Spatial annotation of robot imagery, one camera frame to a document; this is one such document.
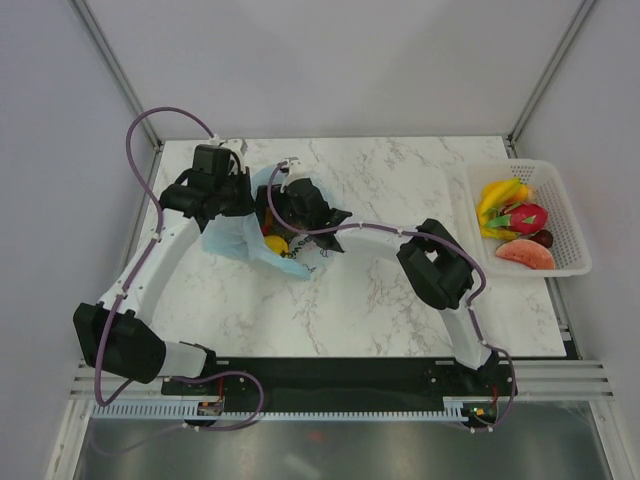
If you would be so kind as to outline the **light blue plastic bag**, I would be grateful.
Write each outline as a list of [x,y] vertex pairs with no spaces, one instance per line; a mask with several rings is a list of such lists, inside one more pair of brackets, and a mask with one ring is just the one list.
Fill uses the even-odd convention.
[[205,228],[201,246],[209,254],[305,281],[320,273],[333,255],[318,247],[310,236],[282,228],[271,216],[261,224],[255,213],[217,217]]

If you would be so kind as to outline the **yellow fake banana bunch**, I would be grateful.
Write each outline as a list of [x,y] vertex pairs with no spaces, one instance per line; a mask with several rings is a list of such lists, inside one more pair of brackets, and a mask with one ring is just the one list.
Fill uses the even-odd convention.
[[491,213],[513,197],[521,186],[521,181],[514,177],[500,182],[494,189],[482,197],[476,206],[476,218],[482,237],[504,241],[512,241],[517,238],[517,235],[513,232],[488,228],[487,224],[491,220]]

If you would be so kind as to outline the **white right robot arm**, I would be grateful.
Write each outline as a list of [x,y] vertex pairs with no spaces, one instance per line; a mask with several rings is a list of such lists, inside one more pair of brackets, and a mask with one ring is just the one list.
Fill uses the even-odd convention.
[[499,356],[482,339],[469,306],[476,264],[440,222],[427,219],[407,229],[356,221],[350,212],[332,208],[308,178],[258,186],[256,208],[265,233],[280,229],[308,237],[324,251],[398,263],[415,295],[439,312],[461,389],[480,394],[491,386]]

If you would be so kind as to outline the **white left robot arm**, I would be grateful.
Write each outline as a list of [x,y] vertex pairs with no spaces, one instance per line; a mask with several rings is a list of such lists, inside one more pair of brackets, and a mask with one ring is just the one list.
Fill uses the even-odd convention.
[[197,394],[213,391],[219,371],[206,348],[161,339],[151,328],[159,299],[174,270],[206,226],[219,216],[254,210],[247,146],[241,139],[196,147],[183,171],[156,203],[157,224],[114,285],[91,305],[80,304],[73,323],[85,362],[127,380],[148,384],[184,377]]

